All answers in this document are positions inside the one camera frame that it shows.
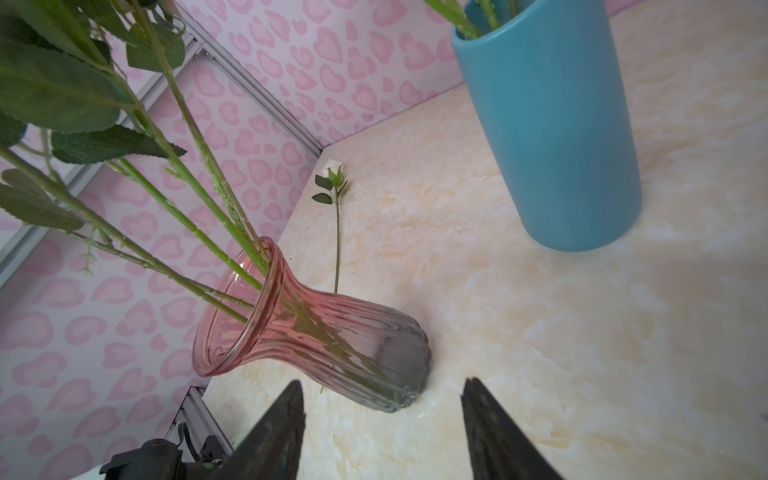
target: blue vase rim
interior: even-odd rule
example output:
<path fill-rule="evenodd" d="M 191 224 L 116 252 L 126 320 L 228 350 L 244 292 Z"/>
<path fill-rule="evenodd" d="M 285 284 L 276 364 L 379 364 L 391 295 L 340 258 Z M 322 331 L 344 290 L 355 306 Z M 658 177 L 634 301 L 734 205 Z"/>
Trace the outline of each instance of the blue vase rim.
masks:
<path fill-rule="evenodd" d="M 520 12 L 516 17 L 514 17 L 509 22 L 503 24 L 499 28 L 496 28 L 494 31 L 490 31 L 485 35 L 479 38 L 473 38 L 472 40 L 467 40 L 466 38 L 462 38 L 458 36 L 458 30 L 454 25 L 451 32 L 451 43 L 453 44 L 453 48 L 457 48 L 457 47 L 458 48 L 476 48 L 476 47 L 481 47 L 483 46 L 483 44 L 488 43 L 490 41 L 494 41 L 497 37 L 502 36 L 508 30 L 512 30 L 515 27 L 515 25 L 517 25 L 518 23 L 524 22 L 525 19 L 530 17 L 531 15 L 535 15 L 537 10 L 544 8 L 543 5 L 551 1 L 553 0 L 535 0 L 530 6 L 528 6 L 525 10 Z M 466 12 L 467 8 L 472 6 L 473 3 L 475 3 L 475 0 L 469 0 L 467 5 L 464 7 L 464 11 Z"/>

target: pink glass vase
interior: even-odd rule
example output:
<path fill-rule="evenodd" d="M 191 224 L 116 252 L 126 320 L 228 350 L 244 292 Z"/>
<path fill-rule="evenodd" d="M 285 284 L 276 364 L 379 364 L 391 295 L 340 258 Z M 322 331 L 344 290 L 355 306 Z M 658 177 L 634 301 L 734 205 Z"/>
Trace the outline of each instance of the pink glass vase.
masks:
<path fill-rule="evenodd" d="M 220 375 L 252 360 L 278 359 L 371 409 L 409 406 L 424 389 L 432 358 L 419 324 L 387 306 L 307 288 L 280 248 L 262 241 L 270 256 L 266 279 L 244 253 L 237 258 L 263 284 L 262 292 L 232 271 L 217 287 L 255 308 L 224 300 L 248 319 L 245 324 L 206 308 L 194 340 L 195 372 Z"/>

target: beige marble surface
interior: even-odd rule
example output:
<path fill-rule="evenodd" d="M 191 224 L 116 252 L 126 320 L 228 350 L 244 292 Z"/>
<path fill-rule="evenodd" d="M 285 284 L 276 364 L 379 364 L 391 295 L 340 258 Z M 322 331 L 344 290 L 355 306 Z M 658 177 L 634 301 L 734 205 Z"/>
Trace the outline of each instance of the beige marble surface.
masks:
<path fill-rule="evenodd" d="M 384 414 L 254 362 L 205 395 L 235 442 L 300 378 L 301 478 L 469 479 L 459 393 L 477 376 L 565 478 L 768 478 L 768 2 L 650 0 L 611 25 L 635 227 L 587 253 L 533 242 L 464 88 L 327 148 L 318 165 L 351 178 L 339 291 L 419 320 L 429 386 Z M 330 290 L 315 193 L 280 246 Z"/>

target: blue vase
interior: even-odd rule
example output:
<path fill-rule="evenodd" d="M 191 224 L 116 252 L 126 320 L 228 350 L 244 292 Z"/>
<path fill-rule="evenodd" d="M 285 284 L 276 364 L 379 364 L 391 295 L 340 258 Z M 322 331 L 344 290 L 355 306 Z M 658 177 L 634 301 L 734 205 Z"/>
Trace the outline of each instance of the blue vase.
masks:
<path fill-rule="evenodd" d="M 641 207 L 640 174 L 603 0 L 495 0 L 503 25 L 456 59 L 523 226 L 567 252 L 621 237 Z M 489 31 L 474 0 L 467 16 Z"/>

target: flower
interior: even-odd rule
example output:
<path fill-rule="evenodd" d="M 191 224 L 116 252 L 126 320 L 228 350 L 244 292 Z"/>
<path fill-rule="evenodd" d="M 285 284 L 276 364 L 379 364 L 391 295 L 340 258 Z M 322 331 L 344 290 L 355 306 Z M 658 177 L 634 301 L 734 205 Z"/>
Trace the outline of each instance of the flower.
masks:
<path fill-rule="evenodd" d="M 341 162 L 335 160 L 328 160 L 323 171 L 320 172 L 320 176 L 328 178 L 328 173 L 331 172 L 334 176 L 341 174 Z"/>

